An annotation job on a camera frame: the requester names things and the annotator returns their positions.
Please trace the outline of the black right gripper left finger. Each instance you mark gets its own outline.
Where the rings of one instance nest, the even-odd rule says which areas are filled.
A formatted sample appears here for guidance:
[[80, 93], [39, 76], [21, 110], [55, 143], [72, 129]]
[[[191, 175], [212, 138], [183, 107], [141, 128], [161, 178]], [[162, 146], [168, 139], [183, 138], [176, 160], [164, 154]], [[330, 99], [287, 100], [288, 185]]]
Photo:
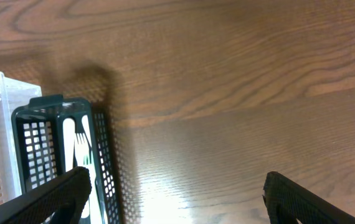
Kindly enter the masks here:
[[91, 189], [89, 170], [75, 167], [0, 205], [0, 223], [78, 223]]

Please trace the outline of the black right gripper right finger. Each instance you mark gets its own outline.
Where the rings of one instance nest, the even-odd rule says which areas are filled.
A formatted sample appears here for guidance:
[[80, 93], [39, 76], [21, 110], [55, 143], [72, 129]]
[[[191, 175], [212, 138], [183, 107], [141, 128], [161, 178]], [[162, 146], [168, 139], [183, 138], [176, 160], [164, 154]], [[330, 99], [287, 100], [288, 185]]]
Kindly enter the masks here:
[[355, 223], [354, 216], [278, 172], [267, 174], [263, 191], [263, 201], [271, 224]]

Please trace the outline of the white plastic spoon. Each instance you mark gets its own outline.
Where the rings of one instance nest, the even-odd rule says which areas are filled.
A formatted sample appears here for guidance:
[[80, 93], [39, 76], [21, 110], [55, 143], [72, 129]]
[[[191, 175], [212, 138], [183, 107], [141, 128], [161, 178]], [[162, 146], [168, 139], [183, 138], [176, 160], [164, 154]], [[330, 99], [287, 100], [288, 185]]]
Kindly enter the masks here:
[[73, 160], [75, 159], [78, 166], [88, 165], [89, 145], [85, 132], [75, 132], [75, 121], [72, 118], [66, 118], [63, 121], [63, 137], [64, 137], [64, 157], [65, 171], [68, 172], [73, 168]]

